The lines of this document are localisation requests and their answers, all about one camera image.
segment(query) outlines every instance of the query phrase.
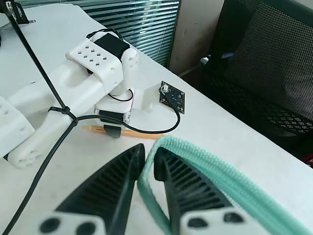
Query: mesh chair back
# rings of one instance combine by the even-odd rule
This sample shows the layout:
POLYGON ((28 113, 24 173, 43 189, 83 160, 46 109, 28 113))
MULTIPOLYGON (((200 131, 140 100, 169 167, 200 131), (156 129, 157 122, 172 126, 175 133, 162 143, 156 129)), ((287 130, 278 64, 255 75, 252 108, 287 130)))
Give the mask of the mesh chair back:
POLYGON ((209 53, 210 98, 278 144, 311 136, 312 10, 291 0, 225 0, 209 53))

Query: wire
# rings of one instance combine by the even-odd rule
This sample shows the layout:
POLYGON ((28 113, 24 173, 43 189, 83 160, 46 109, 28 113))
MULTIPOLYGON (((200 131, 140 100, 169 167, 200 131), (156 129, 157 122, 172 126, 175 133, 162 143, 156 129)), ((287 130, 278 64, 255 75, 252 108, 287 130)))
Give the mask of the wire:
POLYGON ((24 208, 26 207, 30 197, 32 196, 32 194, 33 194, 41 176, 43 175, 45 169, 47 168, 51 158, 53 157, 53 155, 57 151, 57 149, 60 147, 60 145, 62 144, 64 139, 68 136, 68 134, 71 132, 71 130, 75 127, 75 125, 76 125, 76 123, 73 121, 70 124, 70 126, 66 129, 66 131, 61 135, 61 137, 58 139, 58 141, 55 143, 55 145, 53 146, 53 148, 51 149, 51 151, 49 152, 49 154, 45 158, 43 164, 40 166, 39 170, 37 171, 37 173, 33 179, 33 182, 31 183, 31 185, 29 187, 29 190, 28 190, 26 196, 24 197, 22 203, 20 204, 19 208, 15 212, 14 216, 12 217, 8 226, 5 228, 2 235, 8 235, 9 232, 12 230, 13 226, 15 225, 15 223, 19 219, 21 213, 23 212, 24 208))
MULTIPOLYGON (((125 127, 133 130, 133 131, 137 131, 140 133, 144 133, 144 134, 164 134, 164 133, 168 133, 171 132, 173 130, 175 130, 179 123, 180 123, 180 115, 178 110, 174 107, 174 105, 170 102, 170 100, 168 99, 167 95, 163 92, 162 88, 159 89, 159 92, 162 93, 164 95, 164 97, 167 99, 167 101, 169 102, 169 104, 171 105, 171 107, 174 109, 176 115, 177 115, 177 122, 176 124, 167 130, 164 131, 143 131, 143 130, 139 130, 137 128, 134 128, 126 123, 124 123, 123 121, 120 121, 118 119, 115 118, 111 118, 108 116, 104 116, 104 115, 85 115, 85 116, 81 116, 77 118, 77 121, 81 121, 81 120, 87 120, 87 119, 95 119, 95 118, 101 118, 101 119, 106 119, 106 120, 110 120, 110 121, 116 121, 118 122, 118 124, 124 125, 125 127)), ((52 159, 54 153, 58 150, 58 148, 60 147, 60 145, 62 144, 62 142, 65 140, 65 138, 69 135, 69 133, 71 132, 71 130, 77 125, 77 122, 74 120, 70 126, 66 129, 66 131, 61 135, 61 137, 58 139, 58 141, 55 143, 55 145, 53 146, 53 148, 51 149, 51 151, 49 152, 49 154, 47 155, 47 157, 45 158, 43 164, 40 166, 39 170, 37 171, 32 184, 29 187, 29 190, 26 194, 26 196, 24 197, 24 199, 22 200, 19 208, 17 209, 17 211, 15 212, 14 216, 12 217, 10 223, 7 225, 6 229, 4 230, 2 235, 8 235, 9 232, 12 230, 13 226, 16 224, 16 222, 18 221, 20 215, 22 214, 23 210, 25 209, 30 197, 32 196, 32 194, 35 191, 35 188, 41 178, 41 176, 43 175, 45 169, 47 168, 50 160, 52 159)))
POLYGON ((17 209, 17 211, 15 212, 14 216, 12 217, 11 221, 9 222, 9 224, 7 225, 7 227, 5 228, 4 232, 2 235, 8 235, 10 233, 10 231, 12 230, 12 228, 14 227, 14 225, 16 224, 17 220, 19 219, 21 213, 23 212, 24 208, 26 207, 30 197, 32 196, 32 194, 35 191, 35 188, 41 178, 41 176, 43 175, 45 169, 47 168, 49 162, 51 161, 54 153, 58 150, 58 148, 60 147, 60 145, 62 144, 62 142, 65 140, 65 138, 69 135, 69 133, 71 132, 71 130, 77 125, 77 123, 81 120, 86 120, 86 119, 93 119, 93 118, 102 118, 102 119, 106 119, 106 120, 114 120, 117 123, 124 125, 125 127, 140 132, 140 133, 145 133, 145 134, 164 134, 164 133, 168 133, 170 131, 173 131, 174 129, 176 129, 180 123, 180 115, 179 112, 177 110, 177 108, 172 104, 172 102, 170 101, 170 99, 167 97, 167 95, 164 93, 163 88, 159 89, 159 92, 161 94, 163 94, 163 96, 165 97, 165 99, 168 101, 168 103, 170 104, 170 106, 173 108, 173 110, 175 111, 175 114, 177 115, 177 122, 176 124, 167 130, 164 131, 144 131, 144 130, 139 130, 137 128, 131 127, 130 125, 124 123, 123 121, 117 120, 115 118, 111 118, 111 117, 107 117, 107 116, 103 116, 103 115, 86 115, 86 116, 81 116, 81 117, 76 117, 74 116, 71 112, 70 112, 70 108, 68 106, 66 106, 61 97, 59 96, 59 94, 57 93, 57 91, 55 90, 51 80, 49 79, 48 75, 46 74, 44 68, 42 67, 42 65, 40 64, 38 58, 36 57, 35 53, 33 52, 33 50, 31 49, 30 45, 28 44, 26 38, 24 37, 22 31, 20 30, 18 24, 16 23, 16 21, 14 20, 14 18, 12 17, 11 13, 7 10, 7 8, 5 7, 5 4, 3 4, 2 0, 0 0, 0 6, 3 6, 4 12, 7 15, 9 21, 11 22, 14 30, 16 31, 18 37, 20 38, 22 44, 24 45, 24 47, 26 48, 27 52, 29 53, 30 57, 32 58, 32 60, 34 61, 36 67, 38 68, 38 70, 40 71, 40 73, 42 74, 44 80, 46 81, 46 83, 48 84, 49 88, 51 89, 53 95, 55 96, 55 98, 58 100, 58 102, 61 105, 61 109, 57 108, 57 107, 51 107, 49 110, 53 110, 53 111, 57 111, 57 112, 62 112, 63 114, 69 115, 73 121, 72 123, 69 125, 69 127, 66 129, 66 131, 61 135, 61 137, 57 140, 57 142, 54 144, 53 148, 50 150, 49 154, 47 155, 47 157, 45 158, 44 162, 42 163, 42 165, 40 166, 39 170, 37 171, 32 184, 29 187, 29 190, 27 191, 24 199, 22 200, 19 208, 17 209))
POLYGON ((61 107, 64 108, 65 104, 63 103, 63 101, 60 98, 60 96, 59 96, 58 92, 56 91, 56 89, 54 88, 51 80, 49 79, 49 77, 46 74, 46 72, 45 72, 44 68, 42 67, 42 65, 40 64, 38 58, 36 57, 34 51, 30 47, 28 41, 26 40, 25 36, 23 35, 20 27, 16 23, 16 21, 13 18, 12 14, 7 10, 7 8, 5 8, 4 11, 5 11, 6 16, 8 17, 10 23, 12 24, 12 27, 14 28, 16 34, 18 35, 18 37, 20 38, 21 42, 23 43, 25 49, 27 50, 28 54, 30 55, 31 59, 34 61, 36 67, 38 68, 39 72, 43 76, 45 82, 48 84, 49 88, 51 89, 52 93, 54 94, 55 98, 57 99, 57 101, 59 102, 61 107))
POLYGON ((113 28, 103 28, 103 29, 100 29, 100 30, 98 30, 98 31, 94 31, 94 32, 92 32, 92 33, 90 33, 90 34, 88 34, 87 36, 86 36, 86 38, 91 38, 93 35, 95 35, 96 33, 98 33, 98 32, 113 32, 113 33, 115 33, 117 36, 118 36, 118 38, 120 39, 120 40, 123 40, 123 37, 119 34, 119 32, 117 32, 115 29, 113 29, 113 28))
POLYGON ((133 97, 134 97, 134 93, 133 93, 133 91, 131 89, 129 89, 129 91, 132 94, 132 97, 130 97, 129 99, 118 99, 118 98, 115 98, 113 95, 110 95, 110 94, 109 94, 109 97, 111 97, 112 99, 115 99, 117 101, 122 101, 122 102, 131 101, 133 99, 133 97))
POLYGON ((167 97, 167 95, 163 92, 162 88, 159 89, 159 92, 164 95, 165 99, 168 101, 168 103, 170 104, 171 108, 174 110, 174 112, 175 112, 175 114, 177 116, 177 122, 170 129, 167 129, 167 130, 164 130, 164 131, 144 131, 144 130, 140 130, 140 129, 137 129, 135 127, 132 127, 132 126, 126 124, 125 122, 121 121, 121 120, 115 119, 113 117, 104 116, 104 115, 86 115, 86 116, 78 117, 77 120, 80 121, 80 120, 86 120, 86 119, 100 118, 102 120, 114 121, 117 124, 123 125, 123 126, 129 128, 129 129, 133 130, 133 131, 136 131, 136 132, 139 132, 139 133, 143 133, 143 134, 152 134, 152 135, 154 135, 154 134, 165 134, 165 133, 171 132, 171 131, 175 130, 178 127, 178 125, 180 124, 180 114, 179 114, 179 111, 177 110, 177 108, 172 104, 170 99, 167 97))

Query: mint green strap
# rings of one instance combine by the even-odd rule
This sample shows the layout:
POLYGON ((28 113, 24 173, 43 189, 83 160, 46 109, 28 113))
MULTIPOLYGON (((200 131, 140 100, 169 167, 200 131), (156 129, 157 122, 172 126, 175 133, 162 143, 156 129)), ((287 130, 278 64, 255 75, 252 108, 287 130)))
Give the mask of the mint green strap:
POLYGON ((242 172, 204 149, 171 136, 158 139, 152 147, 138 180, 140 195, 155 222, 166 235, 171 234, 169 219, 157 203, 148 180, 159 147, 187 160, 206 175, 219 189, 236 201, 273 235, 310 235, 310 231, 293 218, 242 172))

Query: desk surface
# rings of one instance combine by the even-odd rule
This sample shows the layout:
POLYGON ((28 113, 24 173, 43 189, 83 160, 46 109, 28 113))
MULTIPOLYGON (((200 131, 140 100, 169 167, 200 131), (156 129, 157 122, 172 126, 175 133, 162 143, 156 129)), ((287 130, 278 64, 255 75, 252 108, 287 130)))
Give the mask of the desk surface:
MULTIPOLYGON (((37 22, 22 31, 47 72, 61 64, 65 53, 88 33, 101 28, 73 5, 41 6, 27 9, 26 13, 37 22)), ((40 79, 40 74, 14 32, 3 32, 1 36, 0 94, 8 98, 24 85, 40 79)), ((137 89, 147 89, 165 80, 186 93, 185 115, 172 135, 215 153, 242 171, 313 231, 313 171, 309 167, 142 53, 140 71, 137 89)), ((131 125, 161 130, 175 121, 172 111, 156 105, 150 113, 133 111, 131 125)), ((148 153, 154 143, 131 137, 113 139, 82 129, 82 125, 89 124, 95 122, 82 121, 56 152, 12 234, 22 234, 30 218, 54 210, 85 179, 122 151, 142 142, 148 153)), ((17 170, 4 159, 0 160, 0 232, 15 213, 41 162, 26 170, 17 170)), ((150 179, 157 200, 167 211, 163 183, 155 181, 152 174, 150 179)), ((126 234, 161 234, 137 188, 126 234)))

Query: yellow pencil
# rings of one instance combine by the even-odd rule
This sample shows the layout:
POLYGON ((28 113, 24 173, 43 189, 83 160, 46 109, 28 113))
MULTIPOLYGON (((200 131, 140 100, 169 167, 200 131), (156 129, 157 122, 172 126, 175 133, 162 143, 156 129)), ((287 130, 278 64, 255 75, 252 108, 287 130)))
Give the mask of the yellow pencil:
MULTIPOLYGON (((90 130, 92 132, 98 132, 106 134, 106 131, 102 126, 83 126, 83 129, 90 130)), ((157 138, 163 136, 164 134, 143 134, 132 130, 122 130, 121 135, 123 136, 131 136, 131 137, 137 137, 137 138, 144 138, 144 139, 153 139, 156 140, 157 138)))

